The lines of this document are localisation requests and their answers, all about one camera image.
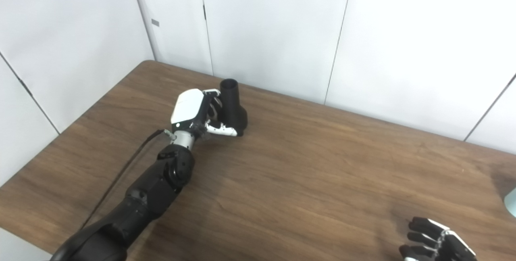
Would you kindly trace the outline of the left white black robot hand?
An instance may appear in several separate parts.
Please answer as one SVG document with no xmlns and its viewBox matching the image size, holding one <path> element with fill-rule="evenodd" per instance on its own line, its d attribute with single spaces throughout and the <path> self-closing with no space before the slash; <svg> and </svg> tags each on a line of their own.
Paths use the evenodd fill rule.
<svg viewBox="0 0 516 261">
<path fill-rule="evenodd" d="M 243 136 L 242 130 L 222 122 L 223 106 L 221 92 L 217 89 L 184 91 L 177 98 L 171 115 L 172 132 L 187 132 L 195 140 L 205 134 Z"/>
</svg>

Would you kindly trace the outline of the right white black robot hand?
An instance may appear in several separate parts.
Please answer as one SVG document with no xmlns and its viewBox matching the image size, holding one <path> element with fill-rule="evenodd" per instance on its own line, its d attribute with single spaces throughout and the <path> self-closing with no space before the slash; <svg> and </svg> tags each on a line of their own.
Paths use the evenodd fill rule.
<svg viewBox="0 0 516 261">
<path fill-rule="evenodd" d="M 477 261 L 476 253 L 449 227 L 428 219 L 413 217 L 408 224 L 407 239 L 418 246 L 399 247 L 404 261 Z"/>
</svg>

